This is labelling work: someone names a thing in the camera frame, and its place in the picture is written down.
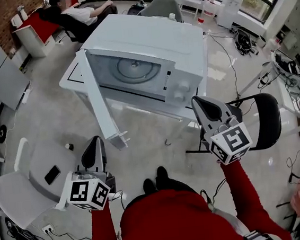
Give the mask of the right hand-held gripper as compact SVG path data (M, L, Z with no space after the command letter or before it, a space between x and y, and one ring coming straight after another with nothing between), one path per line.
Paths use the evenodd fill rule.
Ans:
M217 163L228 165L247 153L253 142L239 108L207 96L192 97L191 105L203 127L202 144L215 156Z

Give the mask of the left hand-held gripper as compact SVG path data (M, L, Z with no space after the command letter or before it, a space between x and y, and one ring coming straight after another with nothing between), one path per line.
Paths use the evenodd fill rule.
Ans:
M106 172L107 156L102 138L94 136L86 143L81 156L85 170L102 168L103 172L70 172L65 181L67 203L82 210L103 210L110 194L116 190L116 179Z

